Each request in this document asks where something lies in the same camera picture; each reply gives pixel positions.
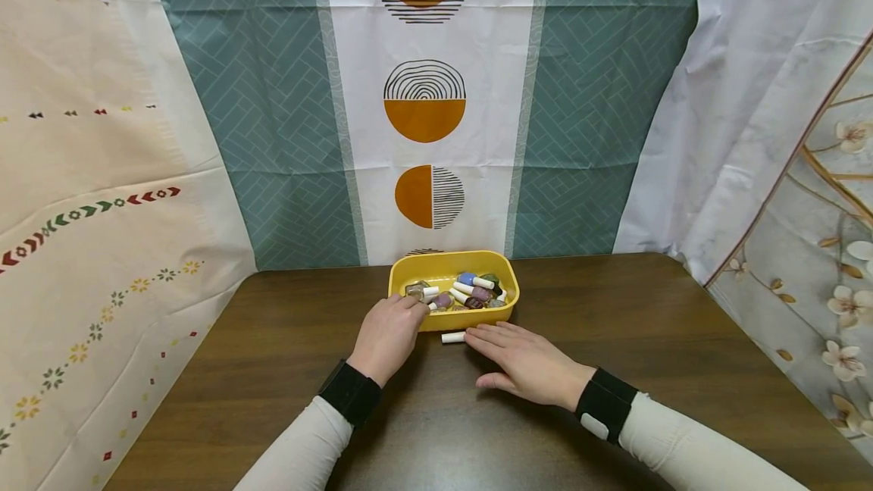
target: yellow plastic container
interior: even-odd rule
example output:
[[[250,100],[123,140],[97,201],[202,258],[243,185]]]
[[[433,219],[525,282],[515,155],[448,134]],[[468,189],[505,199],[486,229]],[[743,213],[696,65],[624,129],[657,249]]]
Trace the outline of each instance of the yellow plastic container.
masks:
[[[391,267],[387,282],[387,295],[403,296],[407,285],[426,280],[438,286],[440,292],[452,288],[458,275],[469,271],[476,275],[493,273],[500,279],[500,288],[506,291],[506,305],[501,308],[466,309],[466,311],[443,311],[429,314],[421,325],[420,332],[438,330],[463,330],[469,326],[509,320],[512,308],[521,296],[515,272],[504,255],[490,250],[471,250],[458,253],[413,255],[398,260]]]

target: teal herringbone pattern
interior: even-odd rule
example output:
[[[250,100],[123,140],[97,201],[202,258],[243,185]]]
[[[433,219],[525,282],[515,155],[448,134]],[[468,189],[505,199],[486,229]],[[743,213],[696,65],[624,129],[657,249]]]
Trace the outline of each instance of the teal herringbone pattern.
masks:
[[[547,0],[513,256],[609,253],[695,0]]]
[[[315,0],[162,0],[260,269],[357,265]]]

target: curtain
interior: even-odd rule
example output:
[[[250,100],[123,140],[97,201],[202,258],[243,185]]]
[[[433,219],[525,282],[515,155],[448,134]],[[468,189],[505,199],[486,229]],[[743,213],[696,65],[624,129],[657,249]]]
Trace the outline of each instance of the curtain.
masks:
[[[163,0],[261,269],[609,253],[694,0]]]
[[[99,489],[256,268],[608,252],[694,1],[0,0],[4,489]]]
[[[685,261],[873,461],[873,0],[699,0],[615,243]]]
[[[0,11],[0,487],[99,489],[252,245],[159,0]]]

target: black wrist strap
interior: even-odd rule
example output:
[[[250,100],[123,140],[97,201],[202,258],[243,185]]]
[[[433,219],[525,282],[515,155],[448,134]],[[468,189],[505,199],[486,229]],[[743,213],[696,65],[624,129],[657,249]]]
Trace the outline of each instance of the black wrist strap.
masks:
[[[333,406],[352,427],[358,428],[379,404],[381,387],[360,371],[340,360],[318,395]]]
[[[598,438],[618,444],[618,436],[636,395],[637,389],[630,384],[598,368],[579,397],[576,418],[582,427]]]

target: brown table surface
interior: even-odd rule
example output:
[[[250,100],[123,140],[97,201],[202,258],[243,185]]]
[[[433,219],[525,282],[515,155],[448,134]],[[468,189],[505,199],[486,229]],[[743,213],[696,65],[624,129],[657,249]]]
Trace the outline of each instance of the brown table surface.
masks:
[[[661,255],[512,262],[512,322],[728,435],[811,489],[873,468],[683,268]],[[310,402],[387,267],[270,272],[243,284],[107,489],[230,490]],[[420,335],[328,489],[668,489],[567,412],[478,392],[493,365]]]

